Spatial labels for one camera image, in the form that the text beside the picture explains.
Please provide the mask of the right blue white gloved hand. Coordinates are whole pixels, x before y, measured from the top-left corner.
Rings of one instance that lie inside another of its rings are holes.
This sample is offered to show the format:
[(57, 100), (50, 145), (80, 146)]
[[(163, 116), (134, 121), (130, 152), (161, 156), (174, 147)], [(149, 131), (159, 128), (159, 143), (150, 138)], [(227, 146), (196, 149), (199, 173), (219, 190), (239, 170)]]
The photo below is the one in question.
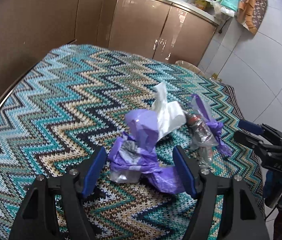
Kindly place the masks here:
[(269, 208), (282, 209), (282, 174), (268, 170), (263, 187), (264, 203)]

